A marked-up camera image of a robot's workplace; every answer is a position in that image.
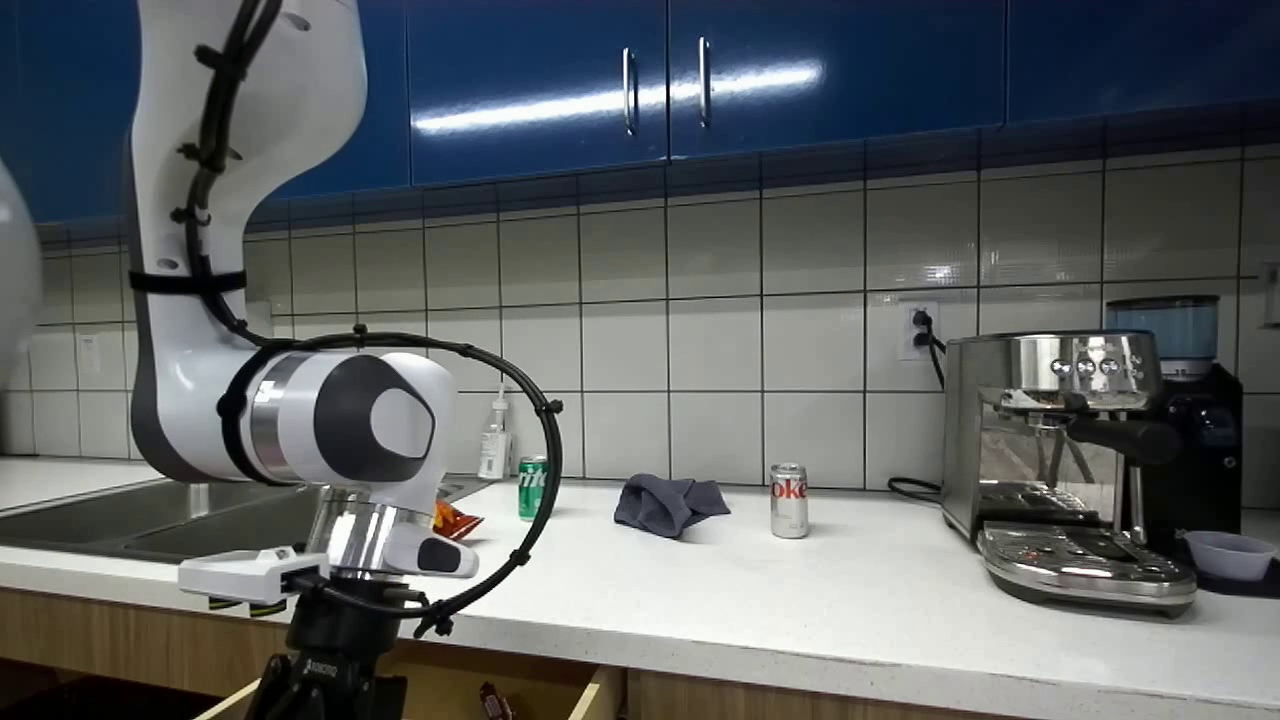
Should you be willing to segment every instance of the towel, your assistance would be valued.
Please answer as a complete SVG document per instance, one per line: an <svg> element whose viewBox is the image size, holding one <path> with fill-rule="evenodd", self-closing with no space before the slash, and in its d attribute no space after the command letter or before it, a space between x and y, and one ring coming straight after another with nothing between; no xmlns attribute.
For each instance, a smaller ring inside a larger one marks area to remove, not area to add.
<svg viewBox="0 0 1280 720"><path fill-rule="evenodd" d="M613 520L679 540L697 520L728 517L728 504L710 480L661 480L631 475L616 499Z"/></svg>

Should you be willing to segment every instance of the upper cabinet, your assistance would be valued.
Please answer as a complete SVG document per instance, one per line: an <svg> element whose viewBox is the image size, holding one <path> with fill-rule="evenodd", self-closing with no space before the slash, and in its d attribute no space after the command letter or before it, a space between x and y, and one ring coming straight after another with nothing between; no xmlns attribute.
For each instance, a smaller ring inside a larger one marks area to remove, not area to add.
<svg viewBox="0 0 1280 720"><path fill-rule="evenodd" d="M294 175L285 194L379 193L411 184L411 128L402 121L402 17L416 0L361 0L366 98L352 139L320 167Z"/></svg>
<svg viewBox="0 0 1280 720"><path fill-rule="evenodd" d="M1280 95L1274 0L1013 0L1006 29L1013 121Z"/></svg>
<svg viewBox="0 0 1280 720"><path fill-rule="evenodd" d="M549 175L1003 121L1003 0L416 0L411 175Z"/></svg>
<svg viewBox="0 0 1280 720"><path fill-rule="evenodd" d="M665 155L661 0L411 0L402 79L418 184Z"/></svg>
<svg viewBox="0 0 1280 720"><path fill-rule="evenodd" d="M11 0L0 17L0 153L34 220L103 220L129 207L137 6L129 0Z"/></svg>
<svg viewBox="0 0 1280 720"><path fill-rule="evenodd" d="M1003 121L1003 0L673 0L673 155Z"/></svg>

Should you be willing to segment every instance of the espresso machine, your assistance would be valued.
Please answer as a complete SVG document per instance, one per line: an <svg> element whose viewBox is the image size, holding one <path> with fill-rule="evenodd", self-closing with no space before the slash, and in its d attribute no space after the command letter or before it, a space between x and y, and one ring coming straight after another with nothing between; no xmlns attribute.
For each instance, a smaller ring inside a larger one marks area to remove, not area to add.
<svg viewBox="0 0 1280 720"><path fill-rule="evenodd" d="M1143 470L1181 435L1149 333L1003 333L947 344L944 520L1027 598L1183 612L1196 576L1143 540Z"/></svg>
<svg viewBox="0 0 1280 720"><path fill-rule="evenodd" d="M1168 422L1183 450L1149 467L1149 542L1181 556L1181 532L1239 532L1239 380L1214 365L1214 294L1111 299L1107 329L1152 333L1161 393L1143 419Z"/></svg>

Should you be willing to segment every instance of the drip tray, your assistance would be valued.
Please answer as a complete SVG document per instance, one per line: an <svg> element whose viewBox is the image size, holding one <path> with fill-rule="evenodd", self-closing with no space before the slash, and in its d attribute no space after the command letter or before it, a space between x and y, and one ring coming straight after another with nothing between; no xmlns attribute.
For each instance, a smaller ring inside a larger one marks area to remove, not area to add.
<svg viewBox="0 0 1280 720"><path fill-rule="evenodd" d="M975 540L992 581L1025 598L1183 612L1196 576L1111 529L989 525Z"/></svg>
<svg viewBox="0 0 1280 720"><path fill-rule="evenodd" d="M443 475L440 496L461 499L476 488L484 480ZM0 517L0 542L179 565L232 548L302 548L311 517L311 488L147 484Z"/></svg>

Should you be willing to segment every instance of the red can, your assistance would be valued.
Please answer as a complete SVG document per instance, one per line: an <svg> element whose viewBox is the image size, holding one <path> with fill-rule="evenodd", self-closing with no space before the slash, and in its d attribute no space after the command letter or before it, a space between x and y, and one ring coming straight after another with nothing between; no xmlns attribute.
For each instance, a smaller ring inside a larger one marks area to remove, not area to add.
<svg viewBox="0 0 1280 720"><path fill-rule="evenodd" d="M772 462L768 480L768 517L772 517L772 535L783 540L803 540L809 535L809 475L803 462Z"/></svg>

